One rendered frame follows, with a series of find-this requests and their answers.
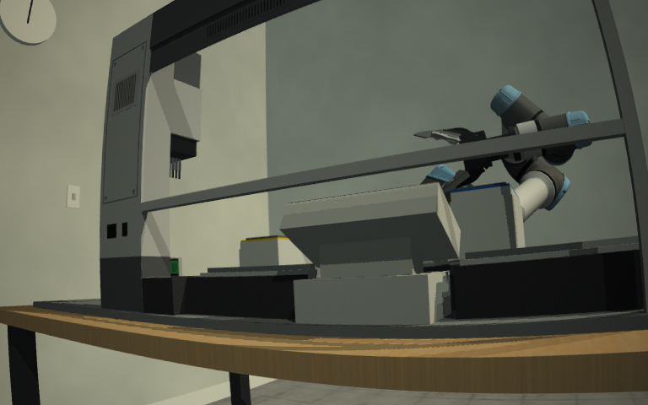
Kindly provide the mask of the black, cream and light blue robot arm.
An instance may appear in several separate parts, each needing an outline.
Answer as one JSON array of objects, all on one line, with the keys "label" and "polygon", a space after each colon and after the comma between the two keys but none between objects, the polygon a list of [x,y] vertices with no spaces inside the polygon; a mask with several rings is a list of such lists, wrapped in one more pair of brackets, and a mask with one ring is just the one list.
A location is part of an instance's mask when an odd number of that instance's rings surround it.
[{"label": "black, cream and light blue robot arm", "polygon": [[[492,161],[501,159],[510,176],[519,183],[514,191],[521,201],[523,223],[538,209],[550,211],[558,204],[568,191],[570,180],[555,165],[563,165],[571,159],[574,149],[582,149],[591,144],[592,142],[577,143],[524,151],[521,152],[519,161],[514,160],[514,154],[492,158]],[[447,166],[438,165],[420,184],[439,182],[443,186],[455,174]]]}]

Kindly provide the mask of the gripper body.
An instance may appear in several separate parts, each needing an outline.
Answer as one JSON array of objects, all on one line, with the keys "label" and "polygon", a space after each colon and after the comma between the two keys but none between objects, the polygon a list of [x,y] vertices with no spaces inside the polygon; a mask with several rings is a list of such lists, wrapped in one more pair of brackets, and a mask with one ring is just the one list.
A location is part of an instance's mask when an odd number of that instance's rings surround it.
[{"label": "gripper body", "polygon": [[[487,170],[489,167],[493,166],[492,163],[491,163],[491,159],[494,158],[494,157],[497,157],[497,156],[498,155],[490,156],[491,158],[490,157],[485,157],[485,158],[481,158],[481,159],[463,160],[464,165],[465,165],[465,169],[466,169],[466,171],[474,170],[474,169],[475,170],[481,170],[482,168],[485,168]],[[514,156],[515,156],[515,161],[521,160],[521,153],[514,153]]]}]

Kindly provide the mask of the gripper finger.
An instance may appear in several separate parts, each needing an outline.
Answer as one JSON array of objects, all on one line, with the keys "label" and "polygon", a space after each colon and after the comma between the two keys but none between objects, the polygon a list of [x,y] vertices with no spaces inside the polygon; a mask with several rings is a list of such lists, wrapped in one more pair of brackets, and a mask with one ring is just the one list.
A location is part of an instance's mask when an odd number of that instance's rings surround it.
[{"label": "gripper finger", "polygon": [[474,181],[476,181],[480,177],[480,175],[484,172],[485,172],[484,168],[482,168],[481,170],[470,170],[470,171],[459,170],[458,172],[456,172],[452,180],[446,181],[444,183],[441,189],[443,192],[448,192],[458,187],[471,184]]}]

